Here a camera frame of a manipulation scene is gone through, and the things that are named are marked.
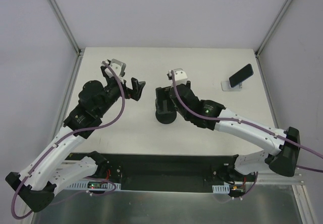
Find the teal smartphone black screen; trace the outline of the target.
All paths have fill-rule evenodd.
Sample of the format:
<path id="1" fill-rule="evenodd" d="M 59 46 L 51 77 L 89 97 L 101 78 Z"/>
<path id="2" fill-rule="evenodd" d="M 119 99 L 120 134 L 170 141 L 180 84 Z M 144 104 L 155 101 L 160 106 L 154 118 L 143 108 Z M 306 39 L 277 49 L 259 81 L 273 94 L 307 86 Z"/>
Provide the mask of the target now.
<path id="1" fill-rule="evenodd" d="M 174 104 L 170 98 L 170 86 L 158 87 L 155 89 L 155 107 L 159 115 L 170 114 L 175 112 Z"/>

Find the white folding phone stand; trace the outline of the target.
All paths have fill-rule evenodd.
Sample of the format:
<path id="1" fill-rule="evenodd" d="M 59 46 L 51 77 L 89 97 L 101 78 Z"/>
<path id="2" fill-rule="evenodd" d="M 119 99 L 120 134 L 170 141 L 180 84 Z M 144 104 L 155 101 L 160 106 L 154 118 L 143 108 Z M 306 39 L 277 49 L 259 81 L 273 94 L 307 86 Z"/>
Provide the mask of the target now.
<path id="1" fill-rule="evenodd" d="M 221 82 L 221 88 L 224 92 L 236 92 L 242 90 L 242 83 L 236 85 L 235 87 L 231 87 L 229 81 L 222 81 Z"/>

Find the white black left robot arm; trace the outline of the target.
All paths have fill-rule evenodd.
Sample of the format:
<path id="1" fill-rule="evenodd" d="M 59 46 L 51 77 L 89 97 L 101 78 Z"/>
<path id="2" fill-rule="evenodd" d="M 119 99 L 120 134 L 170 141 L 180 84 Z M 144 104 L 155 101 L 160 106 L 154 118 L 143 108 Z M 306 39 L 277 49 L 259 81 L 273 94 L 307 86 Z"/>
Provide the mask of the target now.
<path id="1" fill-rule="evenodd" d="M 132 88 L 128 88 L 122 78 L 125 72 L 120 66 L 101 66 L 100 69 L 107 85 L 103 86 L 97 80 L 85 83 L 78 94 L 78 104 L 46 149 L 24 170 L 10 172 L 6 176 L 6 182 L 15 190 L 12 214 L 15 214 L 17 197 L 31 212 L 40 212 L 58 193 L 79 179 L 108 177 L 107 160 L 97 151 L 87 154 L 71 167 L 57 170 L 63 160 L 95 130 L 108 127 L 121 117 L 126 99 L 138 101 L 141 97 L 144 81 L 131 78 Z M 121 111 L 111 122 L 103 125 L 101 119 L 118 99 L 122 100 Z"/>

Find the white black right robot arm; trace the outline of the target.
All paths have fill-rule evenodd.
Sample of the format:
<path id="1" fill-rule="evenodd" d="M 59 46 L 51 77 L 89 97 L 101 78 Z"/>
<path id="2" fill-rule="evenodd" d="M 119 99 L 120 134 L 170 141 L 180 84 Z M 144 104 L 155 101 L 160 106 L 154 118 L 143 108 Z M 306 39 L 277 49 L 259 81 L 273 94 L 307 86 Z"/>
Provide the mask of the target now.
<path id="1" fill-rule="evenodd" d="M 248 175 L 270 169 L 281 176 L 294 176 L 300 152 L 300 134 L 296 128 L 270 128 L 240 118 L 218 102 L 200 100 L 189 82 L 170 86 L 168 97 L 185 121 L 198 128 L 231 134 L 262 149 L 249 155 L 237 155 L 232 167 L 234 171 Z"/>

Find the black round-base phone holder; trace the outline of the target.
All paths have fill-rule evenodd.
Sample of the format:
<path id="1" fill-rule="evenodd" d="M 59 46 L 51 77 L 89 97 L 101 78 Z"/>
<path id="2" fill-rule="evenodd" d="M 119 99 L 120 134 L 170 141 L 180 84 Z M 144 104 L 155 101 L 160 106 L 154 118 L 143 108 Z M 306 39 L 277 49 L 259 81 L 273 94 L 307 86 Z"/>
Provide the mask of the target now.
<path id="1" fill-rule="evenodd" d="M 159 115 L 156 112 L 156 108 L 155 108 L 155 117 L 162 124 L 165 124 L 165 125 L 171 124 L 172 122 L 175 121 L 175 119 L 177 117 L 177 111 L 170 113 L 170 114 Z"/>

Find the blue smartphone black screen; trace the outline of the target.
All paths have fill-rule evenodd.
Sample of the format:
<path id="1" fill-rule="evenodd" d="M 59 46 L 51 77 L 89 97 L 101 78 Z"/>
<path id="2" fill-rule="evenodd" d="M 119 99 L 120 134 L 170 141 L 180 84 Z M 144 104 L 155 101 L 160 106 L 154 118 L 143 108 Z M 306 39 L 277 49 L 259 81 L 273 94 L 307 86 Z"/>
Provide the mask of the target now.
<path id="1" fill-rule="evenodd" d="M 241 68 L 239 71 L 234 73 L 232 76 L 229 77 L 229 82 L 231 87 L 235 87 L 236 85 L 244 82 L 248 78 L 250 78 L 253 75 L 253 68 L 251 64 L 247 64 L 243 68 Z"/>

